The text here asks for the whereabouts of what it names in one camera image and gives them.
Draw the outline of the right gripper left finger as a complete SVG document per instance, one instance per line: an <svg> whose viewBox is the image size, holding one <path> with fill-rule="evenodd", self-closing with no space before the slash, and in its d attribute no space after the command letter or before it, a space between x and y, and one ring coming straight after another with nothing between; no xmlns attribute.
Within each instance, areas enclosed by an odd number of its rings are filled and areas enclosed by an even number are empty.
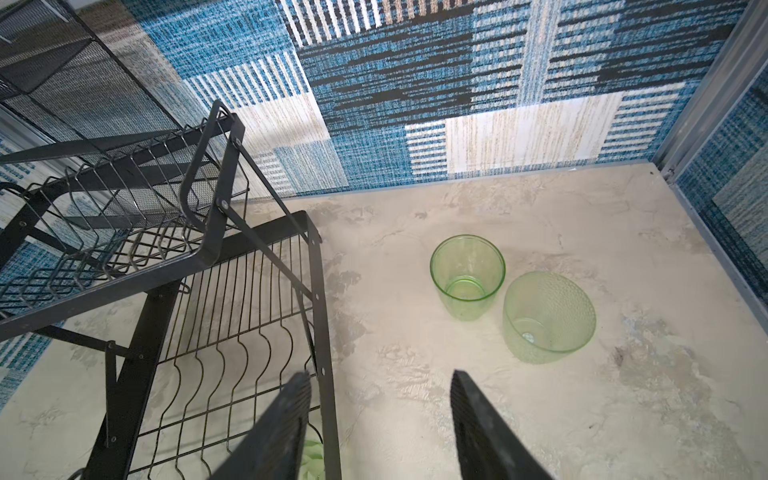
<svg viewBox="0 0 768 480"><path fill-rule="evenodd" d="M210 479L298 478L310 402L309 375L294 374Z"/></svg>

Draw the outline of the bright green translucent cup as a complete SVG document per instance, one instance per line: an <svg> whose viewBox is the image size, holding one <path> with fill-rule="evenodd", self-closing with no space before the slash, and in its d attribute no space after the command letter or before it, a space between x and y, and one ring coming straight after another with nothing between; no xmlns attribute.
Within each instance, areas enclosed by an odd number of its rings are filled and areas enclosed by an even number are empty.
<svg viewBox="0 0 768 480"><path fill-rule="evenodd" d="M325 459L323 444L315 440L304 442L299 480L325 480Z"/></svg>

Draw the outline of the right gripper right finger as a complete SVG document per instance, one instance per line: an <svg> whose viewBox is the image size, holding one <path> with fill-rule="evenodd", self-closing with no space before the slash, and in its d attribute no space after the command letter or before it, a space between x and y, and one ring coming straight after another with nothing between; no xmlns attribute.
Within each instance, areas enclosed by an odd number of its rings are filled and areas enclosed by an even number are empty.
<svg viewBox="0 0 768 480"><path fill-rule="evenodd" d="M464 479L549 479L471 376L452 374L450 406Z"/></svg>

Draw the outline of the pale green translucent cup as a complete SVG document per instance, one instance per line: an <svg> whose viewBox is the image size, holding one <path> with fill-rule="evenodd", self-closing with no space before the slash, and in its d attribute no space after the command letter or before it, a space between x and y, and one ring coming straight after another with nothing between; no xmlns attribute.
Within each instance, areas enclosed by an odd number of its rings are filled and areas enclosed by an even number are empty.
<svg viewBox="0 0 768 480"><path fill-rule="evenodd" d="M588 295L572 280L532 271L515 279L503 304L502 334L520 361L546 364L586 346L597 328Z"/></svg>

